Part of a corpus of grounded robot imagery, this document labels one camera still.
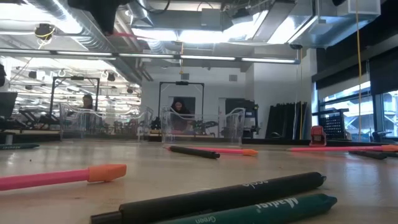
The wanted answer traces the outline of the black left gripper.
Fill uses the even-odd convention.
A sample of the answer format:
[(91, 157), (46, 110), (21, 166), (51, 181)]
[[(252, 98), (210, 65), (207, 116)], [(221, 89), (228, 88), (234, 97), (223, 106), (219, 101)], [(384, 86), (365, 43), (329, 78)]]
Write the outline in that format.
[(91, 13), (104, 35), (113, 35), (116, 11), (128, 0), (67, 0), (70, 7)]

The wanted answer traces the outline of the green crayon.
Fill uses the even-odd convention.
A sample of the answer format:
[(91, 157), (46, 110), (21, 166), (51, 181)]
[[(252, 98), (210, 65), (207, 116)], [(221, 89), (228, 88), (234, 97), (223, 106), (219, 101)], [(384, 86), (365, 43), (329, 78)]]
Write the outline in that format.
[(39, 144), (0, 144), (0, 150), (11, 150), (11, 149), (34, 149), (39, 147)]
[(337, 201), (326, 194), (303, 195), (156, 224), (287, 224), (324, 214)]

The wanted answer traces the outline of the black pen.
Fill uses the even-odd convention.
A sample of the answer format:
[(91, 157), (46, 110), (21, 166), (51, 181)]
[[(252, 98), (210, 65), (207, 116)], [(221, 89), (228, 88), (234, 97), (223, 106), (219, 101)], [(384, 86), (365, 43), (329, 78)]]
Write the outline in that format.
[(92, 215), (90, 224), (150, 224), (218, 212), (308, 192), (323, 185), (318, 172), (260, 180), (188, 194), (121, 204), (115, 212)]
[(169, 146), (167, 148), (168, 150), (172, 152), (177, 152), (181, 154), (187, 154), (191, 156), (199, 156), (199, 157), (204, 157), (208, 159), (218, 159), (220, 158), (220, 154), (214, 151), (205, 151), (201, 149), (193, 149), (189, 147), (180, 147), (180, 146)]
[(363, 156), (377, 160), (386, 159), (387, 156), (383, 152), (376, 152), (376, 151), (349, 151), (350, 154), (356, 156)]

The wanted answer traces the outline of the pink pencil orange eraser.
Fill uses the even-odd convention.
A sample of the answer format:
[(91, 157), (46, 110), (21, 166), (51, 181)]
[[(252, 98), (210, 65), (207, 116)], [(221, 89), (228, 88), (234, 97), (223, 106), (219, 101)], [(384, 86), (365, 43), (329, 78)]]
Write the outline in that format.
[(336, 146), (336, 147), (291, 147), (287, 149), (292, 152), (312, 152), (312, 151), (382, 151), (398, 152), (398, 145), (381, 146)]
[(192, 149), (202, 151), (213, 151), (219, 154), (239, 154), (243, 156), (257, 156), (258, 152), (253, 149), (231, 149), (231, 148), (212, 148), (212, 147), (193, 147)]
[(0, 177), (0, 191), (80, 181), (110, 182), (124, 177), (126, 172), (125, 164), (105, 164), (90, 166), (87, 169)]

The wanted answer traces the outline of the long ceiling light bar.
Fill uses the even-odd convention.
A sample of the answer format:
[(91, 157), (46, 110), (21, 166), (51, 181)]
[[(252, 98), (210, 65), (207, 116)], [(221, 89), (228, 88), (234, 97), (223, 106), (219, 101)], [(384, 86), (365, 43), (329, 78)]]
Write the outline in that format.
[(82, 52), (82, 51), (66, 51), (66, 50), (36, 50), (36, 49), (9, 49), (9, 48), (0, 48), (0, 55), (7, 55), (10, 57), (82, 58), (87, 60), (116, 60), (117, 58), (149, 58), (149, 59), (175, 59), (175, 60), (210, 60), (210, 61), (223, 61), (223, 62), (277, 63), (277, 64), (294, 64), (294, 65), (301, 63), (299, 59), (287, 59), (287, 58)]

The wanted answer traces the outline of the clear plastic bin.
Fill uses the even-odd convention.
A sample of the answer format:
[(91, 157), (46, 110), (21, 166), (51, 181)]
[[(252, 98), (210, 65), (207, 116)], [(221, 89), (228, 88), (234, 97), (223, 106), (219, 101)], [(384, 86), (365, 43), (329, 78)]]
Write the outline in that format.
[(94, 111), (66, 103), (60, 105), (62, 139), (146, 141), (153, 110), (133, 106), (126, 111)]
[(160, 111), (161, 136), (165, 144), (222, 144), (240, 146), (244, 131), (244, 108), (228, 114), (180, 114), (172, 108)]

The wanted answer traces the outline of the dark computer monitor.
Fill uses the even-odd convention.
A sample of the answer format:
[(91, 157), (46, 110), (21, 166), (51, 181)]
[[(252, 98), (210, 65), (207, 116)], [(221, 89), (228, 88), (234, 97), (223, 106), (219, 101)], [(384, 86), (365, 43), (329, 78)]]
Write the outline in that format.
[(12, 115), (17, 92), (0, 92), (0, 116), (8, 118)]

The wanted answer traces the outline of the black curtain panels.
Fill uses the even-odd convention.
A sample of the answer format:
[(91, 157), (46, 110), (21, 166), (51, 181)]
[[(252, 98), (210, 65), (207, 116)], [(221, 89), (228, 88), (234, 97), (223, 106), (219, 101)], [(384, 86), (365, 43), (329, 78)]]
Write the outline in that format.
[(304, 139), (307, 102), (281, 103), (270, 106), (266, 138)]

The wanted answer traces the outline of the black pegboard cart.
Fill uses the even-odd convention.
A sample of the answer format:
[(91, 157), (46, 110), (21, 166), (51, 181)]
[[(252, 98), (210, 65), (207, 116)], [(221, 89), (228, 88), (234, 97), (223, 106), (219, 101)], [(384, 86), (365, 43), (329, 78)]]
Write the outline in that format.
[(348, 108), (330, 109), (312, 113), (312, 116), (318, 118), (318, 124), (323, 127), (327, 140), (345, 140), (346, 129), (344, 112), (348, 111)]

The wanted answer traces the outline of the black office chair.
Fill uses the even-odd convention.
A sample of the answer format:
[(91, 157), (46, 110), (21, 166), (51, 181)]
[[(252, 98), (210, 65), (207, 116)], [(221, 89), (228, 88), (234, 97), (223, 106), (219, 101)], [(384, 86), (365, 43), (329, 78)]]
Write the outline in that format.
[(378, 142), (383, 144), (395, 144), (395, 140), (389, 139), (386, 135), (389, 134), (388, 131), (375, 131), (372, 133), (372, 142)]

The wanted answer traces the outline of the black metal gantry frame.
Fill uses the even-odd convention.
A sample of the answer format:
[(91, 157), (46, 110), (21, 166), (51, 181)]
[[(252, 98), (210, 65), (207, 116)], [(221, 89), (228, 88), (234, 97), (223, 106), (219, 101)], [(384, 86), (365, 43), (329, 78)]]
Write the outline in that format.
[(74, 80), (74, 81), (84, 81), (84, 80), (96, 80), (96, 84), (93, 85), (94, 89), (96, 90), (96, 95), (95, 95), (95, 108), (94, 110), (98, 110), (98, 96), (100, 92), (100, 78), (85, 78), (85, 77), (79, 77), (79, 76), (71, 76), (71, 77), (60, 77), (56, 76), (52, 78), (52, 91), (50, 95), (50, 108), (49, 108), (49, 113), (52, 113), (53, 111), (53, 103), (54, 103), (54, 97), (55, 97), (55, 89), (56, 87), (60, 86), (61, 83), (63, 83), (65, 80)]
[(160, 108), (160, 103), (161, 103), (161, 94), (162, 94), (162, 85), (163, 84), (174, 84), (174, 85), (201, 85), (202, 91), (201, 91), (201, 108), (202, 108), (202, 113), (204, 110), (204, 99), (205, 99), (205, 84), (204, 83), (198, 83), (198, 82), (186, 82), (186, 81), (176, 81), (176, 82), (159, 82), (159, 94), (158, 94), (158, 108)]

